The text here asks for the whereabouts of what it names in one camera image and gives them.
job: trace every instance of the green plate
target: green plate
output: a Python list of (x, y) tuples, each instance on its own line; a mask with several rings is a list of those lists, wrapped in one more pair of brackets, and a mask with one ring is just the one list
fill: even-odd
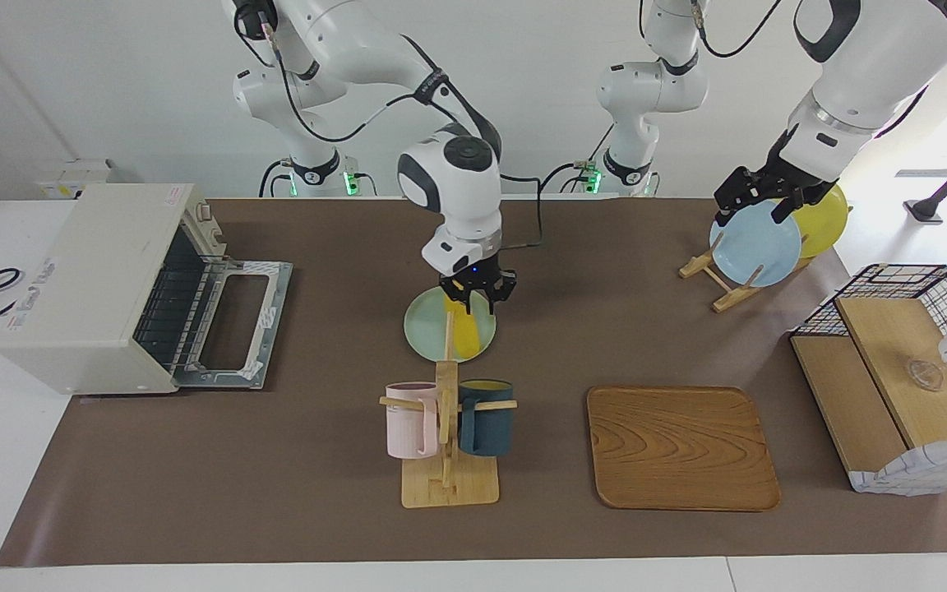
[[(411, 349), (431, 361), (444, 360), (444, 298), (444, 291), (440, 286), (428, 289), (411, 301), (409, 310), (404, 314), (404, 336), (407, 337)], [(473, 293), (470, 311), (477, 322), (478, 338), (481, 340), (481, 351), (478, 355), (481, 355), (496, 337), (496, 318), (488, 314), (488, 299), (480, 292)], [(476, 357), (457, 356), (455, 361), (462, 363)]]

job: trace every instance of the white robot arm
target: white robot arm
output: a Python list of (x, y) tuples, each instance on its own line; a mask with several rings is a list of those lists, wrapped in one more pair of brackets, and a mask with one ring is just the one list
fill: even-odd
[[(706, 8), (708, 0), (700, 5)], [(643, 15), (645, 42), (660, 57), (654, 62), (613, 65), (598, 83), (598, 102), (616, 124), (612, 144), (595, 164), (600, 191), (632, 195), (648, 179), (660, 130), (652, 113), (681, 113), (707, 98), (707, 76), (696, 67), (696, 25), (689, 0), (654, 0)]]
[(783, 199), (774, 210), (778, 222), (819, 202), (857, 152), (947, 64), (947, 0), (801, 0), (794, 27), (806, 53), (823, 64), (822, 75), (766, 165), (756, 172), (741, 166), (715, 191), (719, 224), (764, 199)]
[[(506, 300), (515, 274), (499, 267), (502, 199), (499, 158), (502, 141), (496, 128), (413, 40), (383, 26), (359, 0), (232, 0), (234, 12), (252, 42), (271, 44), (274, 68), (237, 79), (237, 98), (252, 115), (270, 121), (289, 139), (296, 166), (319, 180), (337, 168), (339, 153), (321, 125), (301, 109), (326, 104), (345, 94), (345, 83), (388, 83), (410, 90), (410, 97), (443, 112), (452, 123), (401, 155), (398, 177), (416, 205), (443, 214), (444, 224), (423, 249), (423, 257), (442, 276), (452, 299), (469, 307), (481, 289), (493, 306)], [(259, 53), (264, 60), (264, 48)], [(279, 65), (286, 84), (267, 82)], [(258, 76), (250, 86), (244, 79)], [(298, 89), (294, 97), (290, 89)]]

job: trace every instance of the white table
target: white table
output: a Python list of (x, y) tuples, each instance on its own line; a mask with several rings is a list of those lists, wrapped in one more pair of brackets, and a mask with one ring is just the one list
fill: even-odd
[[(0, 267), (30, 273), (74, 202), (0, 202)], [(25, 282), (0, 295), (0, 307)], [(67, 405), (0, 356), (0, 546)], [(564, 562), (287, 563), (0, 569), (0, 590), (676, 590), (947, 588), (947, 554)]]

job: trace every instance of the mug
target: mug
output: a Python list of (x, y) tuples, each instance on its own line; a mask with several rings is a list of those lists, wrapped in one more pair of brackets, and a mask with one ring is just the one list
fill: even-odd
[(503, 456), (510, 452), (514, 410), (474, 411), (478, 402), (514, 398), (514, 385), (503, 380), (465, 380), (459, 384), (462, 419), (459, 449), (473, 456)]
[(422, 402), (423, 411), (386, 406), (386, 452), (394, 458), (429, 458), (437, 454), (437, 385), (399, 382), (386, 387), (395, 400)]

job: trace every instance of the wooden mug holder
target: wooden mug holder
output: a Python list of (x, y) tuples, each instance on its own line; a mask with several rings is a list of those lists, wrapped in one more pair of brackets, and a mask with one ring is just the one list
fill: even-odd
[[(445, 360), (437, 363), (437, 456), (405, 460), (401, 469), (401, 505), (407, 509), (480, 506), (499, 502), (499, 468), (492, 456), (473, 456), (459, 449), (459, 363), (452, 340), (455, 315), (448, 313)], [(379, 405), (423, 411), (417, 401), (380, 397)], [(516, 409), (518, 401), (484, 401), (474, 411)]]
[[(743, 303), (743, 301), (755, 296), (755, 294), (762, 292), (764, 288), (752, 288), (752, 284), (755, 283), (755, 280), (759, 279), (760, 274), (762, 274), (765, 266), (758, 266), (755, 269), (755, 273), (751, 274), (751, 277), (748, 278), (744, 284), (736, 286), (729, 285), (729, 282), (722, 280), (722, 276), (718, 273), (715, 273), (711, 269), (711, 265), (714, 263), (714, 250), (718, 248), (718, 245), (722, 242), (722, 236), (725, 236), (725, 233), (718, 233), (718, 237), (715, 237), (714, 243), (711, 243), (711, 248), (708, 248), (707, 252), (704, 252), (703, 255), (696, 256), (689, 260), (684, 267), (682, 267), (677, 274), (681, 277), (682, 280), (687, 280), (700, 272), (703, 272), (707, 277), (714, 280), (715, 284), (722, 286), (722, 289), (725, 291), (723, 295), (718, 300), (715, 300), (711, 304), (711, 308), (717, 313), (724, 313), (729, 310), (729, 308), (736, 307), (737, 304)], [(800, 259), (799, 265), (796, 266), (796, 269), (792, 273), (803, 270), (804, 267), (811, 264), (813, 258), (808, 257), (806, 259)]]

